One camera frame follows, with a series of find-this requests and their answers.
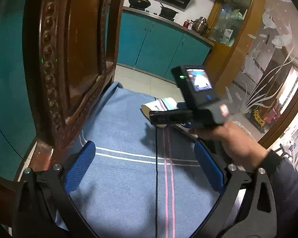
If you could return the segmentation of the dark sleeved right forearm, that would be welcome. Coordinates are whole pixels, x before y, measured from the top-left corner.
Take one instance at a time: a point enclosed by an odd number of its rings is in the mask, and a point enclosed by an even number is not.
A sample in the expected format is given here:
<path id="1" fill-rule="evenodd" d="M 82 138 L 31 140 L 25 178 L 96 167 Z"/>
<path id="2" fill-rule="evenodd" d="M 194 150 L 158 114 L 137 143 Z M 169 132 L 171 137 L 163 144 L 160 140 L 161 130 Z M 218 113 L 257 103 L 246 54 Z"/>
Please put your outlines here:
<path id="1" fill-rule="evenodd" d="M 275 199 L 276 237 L 298 237 L 298 171 L 275 152 L 269 152 L 259 166 L 268 174 Z"/>

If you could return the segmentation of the person's right hand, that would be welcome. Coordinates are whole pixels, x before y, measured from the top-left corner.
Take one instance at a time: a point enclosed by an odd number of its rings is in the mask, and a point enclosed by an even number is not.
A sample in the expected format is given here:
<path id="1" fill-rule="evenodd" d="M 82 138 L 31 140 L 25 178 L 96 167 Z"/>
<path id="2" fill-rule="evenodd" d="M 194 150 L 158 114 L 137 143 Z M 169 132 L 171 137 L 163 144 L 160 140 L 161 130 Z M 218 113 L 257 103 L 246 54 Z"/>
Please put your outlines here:
<path id="1" fill-rule="evenodd" d="M 220 141 L 227 155 L 247 171 L 255 170 L 268 155 L 264 147 L 229 120 L 211 129 L 192 128 L 189 132 L 203 140 Z"/>

